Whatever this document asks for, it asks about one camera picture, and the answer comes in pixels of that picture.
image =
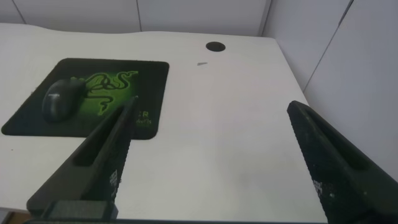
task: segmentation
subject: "black gaming mouse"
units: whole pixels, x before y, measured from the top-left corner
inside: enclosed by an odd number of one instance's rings
[[[81,103],[86,83],[81,80],[58,80],[46,92],[42,113],[47,122],[60,122],[69,118]]]

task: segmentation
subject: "mouse pad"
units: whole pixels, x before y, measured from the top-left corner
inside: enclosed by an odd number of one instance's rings
[[[15,136],[87,137],[113,110],[130,97],[138,96],[139,116],[134,121],[136,132],[132,138],[153,138],[159,125],[168,71],[166,62],[63,59],[1,131]],[[48,123],[42,116],[43,98],[49,87],[61,79],[85,81],[87,94],[70,118]]]

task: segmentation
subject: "desk surface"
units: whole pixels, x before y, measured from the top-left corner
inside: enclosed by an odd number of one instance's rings
[[[326,222],[286,112],[306,100],[274,39],[0,24],[0,123],[68,57],[170,64],[159,131],[131,143],[118,218]],[[82,141],[0,135],[0,207],[25,210]]]

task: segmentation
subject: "razer logo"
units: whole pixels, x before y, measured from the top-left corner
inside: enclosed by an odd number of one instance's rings
[[[138,71],[119,72],[116,75],[104,72],[95,73],[87,79],[79,78],[86,82],[85,101],[96,99],[99,102],[97,115],[101,116],[109,109],[109,104],[114,102],[117,97],[123,96],[121,90],[128,90],[131,87],[132,77],[138,75]]]

